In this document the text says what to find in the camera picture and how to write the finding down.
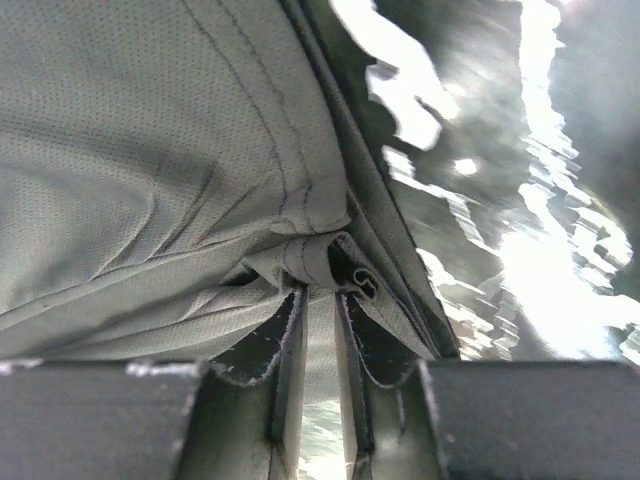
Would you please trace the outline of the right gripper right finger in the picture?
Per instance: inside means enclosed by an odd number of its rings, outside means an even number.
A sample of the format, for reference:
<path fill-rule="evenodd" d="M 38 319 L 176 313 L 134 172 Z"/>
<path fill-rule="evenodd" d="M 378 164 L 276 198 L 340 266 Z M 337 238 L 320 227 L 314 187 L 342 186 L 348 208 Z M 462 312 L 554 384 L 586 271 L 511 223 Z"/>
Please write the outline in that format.
<path fill-rule="evenodd" d="M 639 370 L 428 361 L 336 299 L 351 479 L 635 479 Z"/>

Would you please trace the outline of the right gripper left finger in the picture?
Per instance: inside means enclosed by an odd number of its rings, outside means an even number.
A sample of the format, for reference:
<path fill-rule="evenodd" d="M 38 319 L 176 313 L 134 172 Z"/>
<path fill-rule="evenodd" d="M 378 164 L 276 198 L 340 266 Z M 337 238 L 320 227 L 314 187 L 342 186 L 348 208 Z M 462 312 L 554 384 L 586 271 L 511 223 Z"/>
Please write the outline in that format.
<path fill-rule="evenodd" d="M 293 479 L 308 293 L 209 361 L 1 365 L 5 479 Z"/>

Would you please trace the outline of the black t shirt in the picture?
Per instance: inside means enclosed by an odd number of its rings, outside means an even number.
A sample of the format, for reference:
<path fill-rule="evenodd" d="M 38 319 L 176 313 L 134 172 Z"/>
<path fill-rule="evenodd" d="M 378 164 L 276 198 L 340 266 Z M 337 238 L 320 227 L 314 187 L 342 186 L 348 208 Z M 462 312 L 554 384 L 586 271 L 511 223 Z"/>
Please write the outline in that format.
<path fill-rule="evenodd" d="M 239 386 L 333 298 L 458 345 L 301 15 L 277 1 L 1 5 L 1 355 L 208 360 Z"/>

